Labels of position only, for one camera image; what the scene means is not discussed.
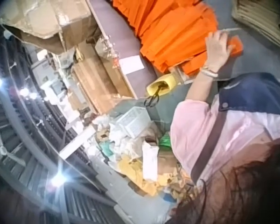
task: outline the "apron strap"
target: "apron strap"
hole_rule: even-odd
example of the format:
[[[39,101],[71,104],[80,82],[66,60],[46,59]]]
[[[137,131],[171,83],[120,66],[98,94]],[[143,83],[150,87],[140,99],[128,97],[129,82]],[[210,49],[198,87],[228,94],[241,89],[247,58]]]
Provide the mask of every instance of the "apron strap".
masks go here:
[[[197,184],[198,178],[202,174],[204,168],[206,167],[211,155],[213,154],[217,142],[221,136],[221,132],[226,121],[227,111],[219,112],[216,118],[215,124],[210,132],[206,143],[196,160],[194,167],[191,171],[191,179],[194,184]]]

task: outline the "white label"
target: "white label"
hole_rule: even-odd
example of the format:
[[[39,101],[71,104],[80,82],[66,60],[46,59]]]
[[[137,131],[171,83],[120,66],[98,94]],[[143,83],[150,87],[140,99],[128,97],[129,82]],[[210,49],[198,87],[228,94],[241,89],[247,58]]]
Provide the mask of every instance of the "white label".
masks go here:
[[[124,75],[144,69],[139,55],[122,58],[119,60],[119,64]]]

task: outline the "hand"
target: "hand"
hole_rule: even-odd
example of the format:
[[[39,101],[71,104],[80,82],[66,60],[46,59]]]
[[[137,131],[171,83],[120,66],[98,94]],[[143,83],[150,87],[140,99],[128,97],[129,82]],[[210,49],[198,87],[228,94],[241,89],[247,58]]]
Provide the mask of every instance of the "hand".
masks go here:
[[[227,62],[232,51],[233,46],[227,46],[227,41],[228,34],[222,31],[209,33],[205,39],[207,50],[205,66],[215,73]]]

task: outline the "green object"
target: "green object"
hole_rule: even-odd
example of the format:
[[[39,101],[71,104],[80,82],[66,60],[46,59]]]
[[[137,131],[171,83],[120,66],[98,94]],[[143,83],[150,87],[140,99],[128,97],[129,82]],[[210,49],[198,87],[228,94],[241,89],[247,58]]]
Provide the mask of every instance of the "green object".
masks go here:
[[[100,142],[99,146],[102,149],[102,152],[105,156],[110,157],[112,156],[114,153],[110,150],[110,141],[104,141],[104,142]]]
[[[166,132],[159,141],[161,151],[172,151],[169,132]]]

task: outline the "dark hair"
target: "dark hair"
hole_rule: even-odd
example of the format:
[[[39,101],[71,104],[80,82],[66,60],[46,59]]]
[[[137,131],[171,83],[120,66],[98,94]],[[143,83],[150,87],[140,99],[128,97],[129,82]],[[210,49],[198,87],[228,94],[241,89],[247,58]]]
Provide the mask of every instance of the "dark hair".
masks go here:
[[[280,224],[280,144],[263,161],[233,168],[224,175],[225,190],[217,209],[209,202],[213,183],[195,198],[185,198],[166,224]]]

